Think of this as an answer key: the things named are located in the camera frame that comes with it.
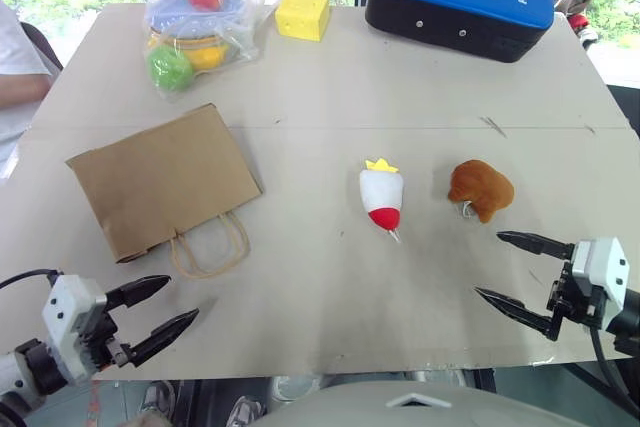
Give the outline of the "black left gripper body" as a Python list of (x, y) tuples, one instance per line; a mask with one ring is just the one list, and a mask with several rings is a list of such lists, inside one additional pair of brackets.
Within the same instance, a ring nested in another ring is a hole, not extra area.
[(131, 348), (117, 338), (118, 327), (110, 315), (111, 310), (124, 305), (126, 300), (123, 296), (108, 296), (105, 304), (91, 309), (81, 329), (81, 345), (90, 366), (98, 372), (112, 365), (122, 367), (131, 361)]

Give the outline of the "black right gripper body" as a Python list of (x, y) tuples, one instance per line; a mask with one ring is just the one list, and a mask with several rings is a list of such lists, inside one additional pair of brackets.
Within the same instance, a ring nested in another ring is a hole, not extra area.
[(573, 264), (565, 261), (559, 279), (552, 285), (547, 302), (547, 309), (552, 315), (545, 337), (556, 341), (564, 319), (600, 330), (607, 300), (603, 287), (593, 286), (584, 278), (576, 279)]

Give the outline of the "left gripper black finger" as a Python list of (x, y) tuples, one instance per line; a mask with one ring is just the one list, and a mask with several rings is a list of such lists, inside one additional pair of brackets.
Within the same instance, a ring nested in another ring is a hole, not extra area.
[(198, 309), (180, 314), (154, 329), (150, 336), (130, 349), (130, 363), (135, 367), (171, 345), (196, 319)]
[(169, 275), (151, 275), (128, 282), (106, 293), (105, 310), (130, 308), (150, 298), (171, 281)]

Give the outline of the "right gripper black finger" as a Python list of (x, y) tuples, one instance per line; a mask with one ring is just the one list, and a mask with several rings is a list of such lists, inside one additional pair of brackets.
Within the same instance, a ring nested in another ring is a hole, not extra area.
[(557, 340), (559, 324), (554, 322), (552, 317), (530, 311), (521, 301), (498, 292), (481, 287), (475, 287), (474, 290), (503, 315), (539, 332), (548, 340)]
[(538, 234), (501, 231), (497, 237), (521, 250), (525, 250), (535, 255), (548, 255), (560, 260), (570, 260), (573, 256), (575, 245), (572, 243), (562, 243)]

